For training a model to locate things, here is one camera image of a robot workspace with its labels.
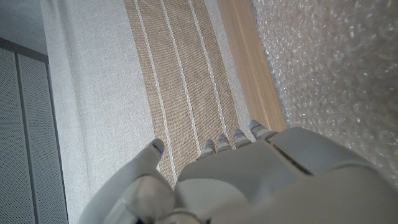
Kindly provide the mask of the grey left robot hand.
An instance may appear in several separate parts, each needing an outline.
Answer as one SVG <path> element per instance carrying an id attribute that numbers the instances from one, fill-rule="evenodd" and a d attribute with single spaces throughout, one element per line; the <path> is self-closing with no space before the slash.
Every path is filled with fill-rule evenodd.
<path id="1" fill-rule="evenodd" d="M 170 185 L 154 139 L 93 196 L 80 223 L 396 223 L 397 189 L 357 153 L 307 129 L 255 120 L 207 140 Z"/>

